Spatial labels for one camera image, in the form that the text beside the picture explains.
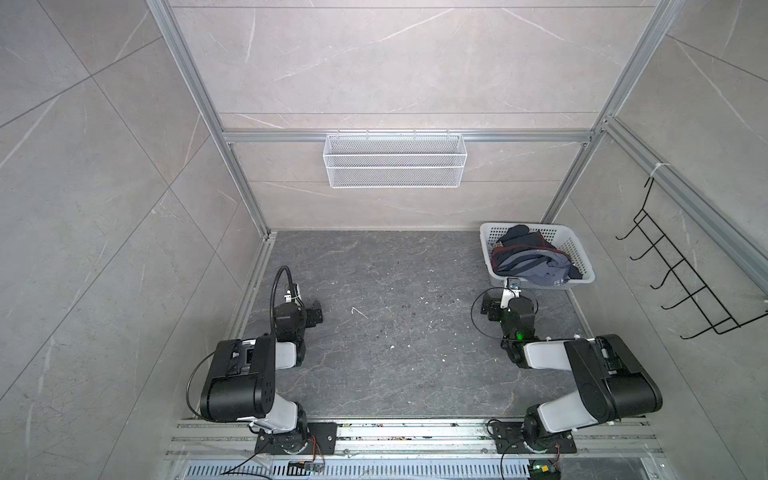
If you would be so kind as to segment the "navy tank top red trim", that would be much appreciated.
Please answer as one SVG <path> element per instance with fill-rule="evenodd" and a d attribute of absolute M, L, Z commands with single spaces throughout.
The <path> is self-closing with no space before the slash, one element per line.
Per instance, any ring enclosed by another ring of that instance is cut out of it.
<path fill-rule="evenodd" d="M 558 250 L 544 240 L 541 233 L 531 232 L 525 225 L 517 225 L 516 227 L 510 228 L 507 233 L 498 240 L 498 244 L 492 249 L 491 255 L 498 251 L 511 251 L 512 253 L 516 253 L 528 249 L 546 249 L 559 251 L 560 253 L 565 254 L 563 251 Z M 571 279 L 581 278 L 582 276 L 580 272 L 573 266 L 571 270 Z"/>

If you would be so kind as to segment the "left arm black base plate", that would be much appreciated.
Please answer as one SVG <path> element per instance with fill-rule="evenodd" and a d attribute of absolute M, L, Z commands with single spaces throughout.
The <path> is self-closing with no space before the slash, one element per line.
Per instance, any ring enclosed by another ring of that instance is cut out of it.
<path fill-rule="evenodd" d="M 338 425 L 333 422 L 310 422 L 286 433 L 268 434 L 260 430 L 254 451 L 273 455 L 333 454 L 337 430 Z"/>

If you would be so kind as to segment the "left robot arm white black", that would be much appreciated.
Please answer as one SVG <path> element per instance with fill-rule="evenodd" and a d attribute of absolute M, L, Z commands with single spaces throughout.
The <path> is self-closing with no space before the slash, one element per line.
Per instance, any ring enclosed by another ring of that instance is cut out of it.
<path fill-rule="evenodd" d="M 299 300 L 271 310 L 270 331 L 250 339 L 224 340 L 204 358 L 209 362 L 200 400 L 187 407 L 212 423 L 246 423 L 288 454 L 302 452 L 311 442 L 304 408 L 277 393 L 276 372 L 302 365 L 305 332 L 323 322 L 321 303 Z"/>

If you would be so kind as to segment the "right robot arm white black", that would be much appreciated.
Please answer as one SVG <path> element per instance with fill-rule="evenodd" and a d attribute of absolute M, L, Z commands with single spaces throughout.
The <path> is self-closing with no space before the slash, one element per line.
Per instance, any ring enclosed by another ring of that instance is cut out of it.
<path fill-rule="evenodd" d="M 497 340 L 515 366 L 564 371 L 575 382 L 574 391 L 529 407 L 519 434 L 499 432 L 509 445 L 520 442 L 531 452 L 545 453 L 563 447 L 574 430 L 662 408 L 660 388 L 619 336 L 542 340 L 535 333 L 536 302 L 501 287 L 485 290 L 473 303 L 500 326 Z"/>

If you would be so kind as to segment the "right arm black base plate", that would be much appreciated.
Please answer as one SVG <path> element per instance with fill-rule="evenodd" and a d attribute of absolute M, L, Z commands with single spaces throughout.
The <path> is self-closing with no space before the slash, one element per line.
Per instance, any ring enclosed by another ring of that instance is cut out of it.
<path fill-rule="evenodd" d="M 525 432 L 521 421 L 508 422 L 491 419 L 486 430 L 495 442 L 499 454 L 575 454 L 577 447 L 569 432 L 545 435 L 534 439 Z"/>

